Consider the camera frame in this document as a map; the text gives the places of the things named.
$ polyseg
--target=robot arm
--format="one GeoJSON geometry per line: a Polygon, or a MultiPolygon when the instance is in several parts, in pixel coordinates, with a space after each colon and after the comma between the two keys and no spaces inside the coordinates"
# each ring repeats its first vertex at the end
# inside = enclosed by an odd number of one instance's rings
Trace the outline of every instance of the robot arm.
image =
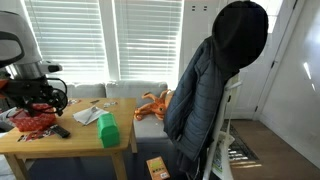
{"type": "Polygon", "coordinates": [[[30,115],[44,112],[33,109],[34,103],[49,104],[55,108],[55,113],[62,115],[68,102],[66,90],[53,88],[48,80],[64,82],[46,77],[48,73],[61,71],[62,67],[42,61],[31,29],[21,16],[0,11],[0,68],[3,67],[10,78],[0,80],[0,95],[13,100],[30,115]]]}

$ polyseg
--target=table leg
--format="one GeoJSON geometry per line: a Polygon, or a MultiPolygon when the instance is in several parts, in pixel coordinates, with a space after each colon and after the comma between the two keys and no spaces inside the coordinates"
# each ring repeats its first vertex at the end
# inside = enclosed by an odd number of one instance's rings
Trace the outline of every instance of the table leg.
{"type": "Polygon", "coordinates": [[[111,155],[113,167],[116,171],[117,179],[118,180],[126,180],[127,179],[127,172],[126,167],[124,165],[122,152],[116,152],[111,155]]]}
{"type": "Polygon", "coordinates": [[[134,132],[134,126],[132,126],[132,129],[131,129],[130,144],[131,144],[132,153],[138,153],[137,140],[136,140],[136,134],[134,132]]]}
{"type": "Polygon", "coordinates": [[[14,154],[5,154],[4,156],[6,157],[8,164],[17,180],[30,179],[28,170],[22,159],[18,159],[14,154]]]}

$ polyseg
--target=crumpled paper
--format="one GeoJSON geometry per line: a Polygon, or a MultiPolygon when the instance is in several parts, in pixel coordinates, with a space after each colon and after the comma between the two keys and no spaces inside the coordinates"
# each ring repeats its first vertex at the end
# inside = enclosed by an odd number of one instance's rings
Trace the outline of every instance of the crumpled paper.
{"type": "Polygon", "coordinates": [[[82,123],[83,125],[88,125],[88,124],[92,123],[93,121],[97,120],[100,117],[100,115],[109,113],[108,111],[105,111],[105,110],[100,109],[98,107],[97,107],[97,111],[92,113],[92,111],[91,111],[92,108],[93,107],[90,107],[88,109],[74,113],[73,118],[76,121],[82,123]]]}

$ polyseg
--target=hood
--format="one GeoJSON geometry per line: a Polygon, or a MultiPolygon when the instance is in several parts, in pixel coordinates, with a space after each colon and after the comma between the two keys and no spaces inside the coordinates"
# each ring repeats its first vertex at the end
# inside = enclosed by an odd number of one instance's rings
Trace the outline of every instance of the hood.
{"type": "Polygon", "coordinates": [[[268,35],[268,15],[258,4],[237,1],[221,10],[212,27],[214,61],[232,74],[253,63],[268,35]]]}

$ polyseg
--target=table top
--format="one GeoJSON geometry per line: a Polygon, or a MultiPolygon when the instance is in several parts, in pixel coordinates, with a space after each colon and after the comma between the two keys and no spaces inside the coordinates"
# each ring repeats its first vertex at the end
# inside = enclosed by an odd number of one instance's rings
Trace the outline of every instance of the table top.
{"type": "Polygon", "coordinates": [[[12,129],[7,135],[0,138],[0,154],[4,153],[59,153],[74,151],[77,153],[85,151],[119,151],[126,149],[129,145],[131,128],[133,126],[133,114],[136,107],[134,98],[82,98],[77,104],[68,106],[61,117],[57,116],[57,124],[68,130],[70,137],[62,139],[52,135],[31,142],[17,142],[21,135],[29,132],[19,132],[17,128],[12,129]],[[91,101],[99,99],[97,107],[114,114],[120,132],[120,144],[103,149],[102,142],[98,138],[97,121],[83,126],[77,122],[72,115],[81,110],[90,108],[91,101]],[[104,103],[117,102],[117,105],[103,108],[104,103]]]}

